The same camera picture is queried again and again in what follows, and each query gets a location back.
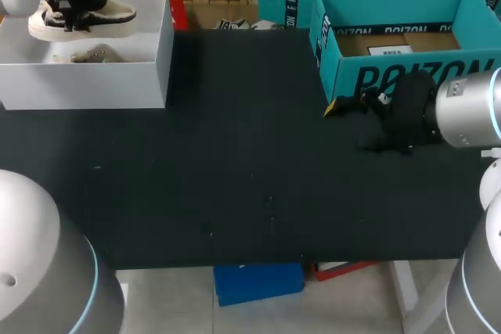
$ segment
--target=white floor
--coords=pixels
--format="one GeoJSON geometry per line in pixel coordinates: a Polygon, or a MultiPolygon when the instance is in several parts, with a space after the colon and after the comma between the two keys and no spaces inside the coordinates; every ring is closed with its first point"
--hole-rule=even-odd
{"type": "MultiPolygon", "coordinates": [[[[418,291],[439,261],[412,263],[418,291]]],[[[308,280],[305,290],[232,307],[219,307],[212,268],[119,271],[128,284],[123,334],[400,334],[401,318],[387,264],[326,282],[308,280]]],[[[447,333],[441,318],[428,334],[447,333]]]]}

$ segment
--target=open shoe box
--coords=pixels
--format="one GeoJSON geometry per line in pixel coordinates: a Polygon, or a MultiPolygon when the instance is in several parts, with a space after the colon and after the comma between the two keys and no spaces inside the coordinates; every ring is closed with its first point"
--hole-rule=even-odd
{"type": "Polygon", "coordinates": [[[501,66],[501,23],[485,0],[315,0],[310,43],[329,102],[389,93],[415,70],[441,84],[501,66]],[[371,54],[378,46],[391,53],[371,54]]]}
{"type": "Polygon", "coordinates": [[[168,0],[118,0],[135,7],[137,33],[68,42],[30,36],[28,18],[0,26],[0,101],[7,110],[163,108],[174,30],[168,0]],[[108,44],[129,63],[61,63],[108,44]]]}

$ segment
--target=red box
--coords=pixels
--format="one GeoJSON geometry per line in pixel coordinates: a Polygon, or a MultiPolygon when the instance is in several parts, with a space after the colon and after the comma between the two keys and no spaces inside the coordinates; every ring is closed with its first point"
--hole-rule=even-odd
{"type": "Polygon", "coordinates": [[[376,261],[368,261],[368,262],[347,262],[346,264],[342,264],[340,266],[337,266],[335,268],[325,270],[325,271],[319,271],[317,269],[317,265],[313,264],[312,265],[312,271],[315,274],[316,278],[323,282],[326,281],[327,279],[332,279],[339,277],[340,275],[344,275],[347,273],[351,273],[352,271],[356,271],[359,269],[367,268],[369,266],[378,264],[376,261]]]}
{"type": "Polygon", "coordinates": [[[182,0],[169,0],[169,2],[171,3],[171,15],[174,30],[187,31],[189,29],[189,25],[184,2],[182,0]]]}

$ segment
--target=shoe sole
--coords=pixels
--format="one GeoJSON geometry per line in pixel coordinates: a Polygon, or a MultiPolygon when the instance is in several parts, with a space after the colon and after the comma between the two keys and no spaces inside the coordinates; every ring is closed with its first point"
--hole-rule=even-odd
{"type": "Polygon", "coordinates": [[[36,12],[29,19],[28,30],[30,35],[41,41],[68,42],[89,38],[124,38],[137,32],[137,17],[127,23],[112,23],[107,25],[95,25],[90,31],[64,31],[60,27],[47,27],[41,13],[36,12]]]}

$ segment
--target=black table surface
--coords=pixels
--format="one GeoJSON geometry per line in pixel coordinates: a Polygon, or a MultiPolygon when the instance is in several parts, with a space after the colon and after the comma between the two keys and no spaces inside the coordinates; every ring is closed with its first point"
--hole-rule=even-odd
{"type": "Polygon", "coordinates": [[[489,161],[356,148],[324,120],[307,31],[177,34],[165,110],[0,113],[0,168],[34,179],[112,268],[459,257],[489,161]]]}

